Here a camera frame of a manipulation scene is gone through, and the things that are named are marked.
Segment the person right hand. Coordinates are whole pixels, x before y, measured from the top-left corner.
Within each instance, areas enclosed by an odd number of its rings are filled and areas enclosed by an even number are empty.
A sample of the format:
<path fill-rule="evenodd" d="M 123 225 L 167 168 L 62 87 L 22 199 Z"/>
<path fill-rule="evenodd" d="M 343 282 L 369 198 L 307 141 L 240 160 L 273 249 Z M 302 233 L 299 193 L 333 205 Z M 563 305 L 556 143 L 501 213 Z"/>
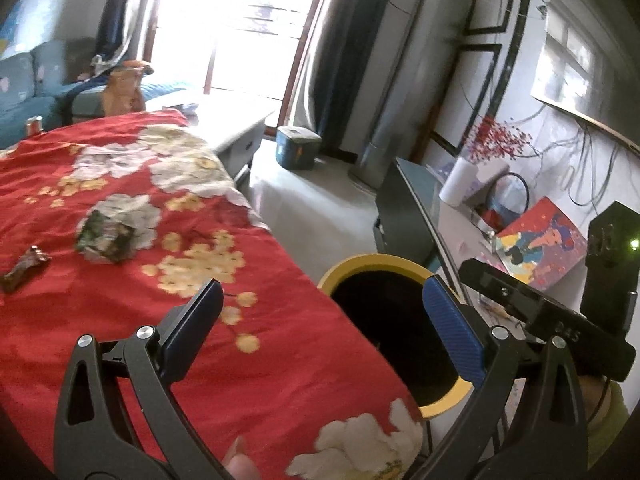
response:
<path fill-rule="evenodd" d="M 586 413 L 587 424 L 595 427 L 602 422 L 611 406 L 611 383 L 605 378 L 579 377 L 580 391 Z"/>

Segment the person left hand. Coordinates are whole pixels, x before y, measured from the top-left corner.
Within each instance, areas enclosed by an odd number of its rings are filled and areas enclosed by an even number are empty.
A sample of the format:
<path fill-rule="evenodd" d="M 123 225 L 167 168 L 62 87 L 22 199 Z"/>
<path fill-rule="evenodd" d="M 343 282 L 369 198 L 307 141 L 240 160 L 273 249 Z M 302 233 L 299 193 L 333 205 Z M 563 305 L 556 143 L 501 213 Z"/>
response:
<path fill-rule="evenodd" d="M 262 478 L 256 464 L 248 456 L 246 440 L 242 436 L 233 441 L 222 460 L 222 464 L 235 480 L 260 480 Z"/>

